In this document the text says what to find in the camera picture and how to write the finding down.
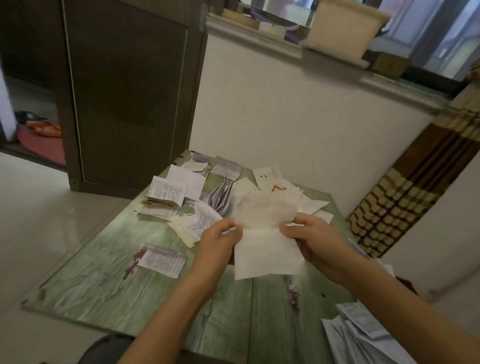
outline curtain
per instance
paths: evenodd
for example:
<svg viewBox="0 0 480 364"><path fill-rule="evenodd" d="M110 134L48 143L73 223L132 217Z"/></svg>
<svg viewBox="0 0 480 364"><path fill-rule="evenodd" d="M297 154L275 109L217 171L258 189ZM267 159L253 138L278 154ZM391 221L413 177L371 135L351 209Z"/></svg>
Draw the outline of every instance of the curtain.
<svg viewBox="0 0 480 364"><path fill-rule="evenodd" d="M359 246L382 256L435 205L479 149L480 83L470 83L347 218Z"/></svg>

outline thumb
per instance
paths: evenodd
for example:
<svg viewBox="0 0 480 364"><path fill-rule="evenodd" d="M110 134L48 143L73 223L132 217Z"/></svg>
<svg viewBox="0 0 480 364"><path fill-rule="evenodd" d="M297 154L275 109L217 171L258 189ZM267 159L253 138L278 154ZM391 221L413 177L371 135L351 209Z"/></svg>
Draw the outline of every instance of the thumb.
<svg viewBox="0 0 480 364"><path fill-rule="evenodd" d="M287 226L280 225L280 232L285 235L287 238L297 238L297 239L308 239L312 235L312 230L310 226Z"/></svg>
<svg viewBox="0 0 480 364"><path fill-rule="evenodd" d="M234 231L231 231L228 234L225 234L223 237L233 247L242 239L242 236L243 236L243 229L236 228Z"/></svg>

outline forearm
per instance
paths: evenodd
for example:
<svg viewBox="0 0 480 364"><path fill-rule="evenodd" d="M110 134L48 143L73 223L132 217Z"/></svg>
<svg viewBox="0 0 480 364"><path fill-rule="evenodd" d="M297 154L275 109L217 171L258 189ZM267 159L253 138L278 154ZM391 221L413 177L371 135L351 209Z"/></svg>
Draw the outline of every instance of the forearm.
<svg viewBox="0 0 480 364"><path fill-rule="evenodd" d="M350 264L345 286L419 364L473 363L480 343L436 313L379 266L362 257Z"/></svg>
<svg viewBox="0 0 480 364"><path fill-rule="evenodd" d="M206 290L186 277L152 316L119 364L174 363L190 326L206 299Z"/></svg>

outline table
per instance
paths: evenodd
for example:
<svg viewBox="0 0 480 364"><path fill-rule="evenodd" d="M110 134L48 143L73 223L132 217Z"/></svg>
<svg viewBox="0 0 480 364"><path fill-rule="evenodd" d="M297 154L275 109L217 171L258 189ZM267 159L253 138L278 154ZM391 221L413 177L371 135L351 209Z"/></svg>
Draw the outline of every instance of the table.
<svg viewBox="0 0 480 364"><path fill-rule="evenodd" d="M175 163L182 165L188 155L185 151ZM215 158L209 159L215 165ZM245 176L255 183L251 169L242 169L240 178ZM210 173L204 191L211 192L221 181L222 177ZM330 201L324 210L335 215L331 225L342 237L354 239L329 194L301 187L312 199ZM189 249L166 221L134 211L145 193L53 274L35 298L24 301L23 308L138 335L188 273L197 249ZM183 206L180 212L190 210ZM179 279L141 267L129 269L147 241L187 255ZM304 277L272 275L235 281L234 267L229 266L212 300L195 319L185 349L231 363L333 363L321 318L335 317L335 304L354 297L310 264L307 272ZM289 285L300 294L299 312L291 306Z"/></svg>

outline window sill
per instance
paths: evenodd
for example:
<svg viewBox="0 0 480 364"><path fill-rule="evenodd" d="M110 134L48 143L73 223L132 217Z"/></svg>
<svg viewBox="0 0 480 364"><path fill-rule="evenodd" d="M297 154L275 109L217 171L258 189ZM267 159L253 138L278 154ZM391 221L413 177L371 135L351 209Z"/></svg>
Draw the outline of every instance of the window sill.
<svg viewBox="0 0 480 364"><path fill-rule="evenodd" d="M218 32L227 35L230 38L241 40L245 43L256 45L260 48L269 50L277 55L287 57L288 59L304 62L304 50L302 46L278 39L268 33L249 28L232 20L221 16L209 14L206 20L206 26L209 32ZM364 69L368 67L368 62L344 57L335 52L325 49L316 49L320 57L329 58L336 62L343 63L352 69L361 71L359 78L360 84L372 88L382 94L401 99L415 106L426 109L429 112L437 113L444 109L450 100L441 97L435 93L416 89L395 80L374 74Z"/></svg>

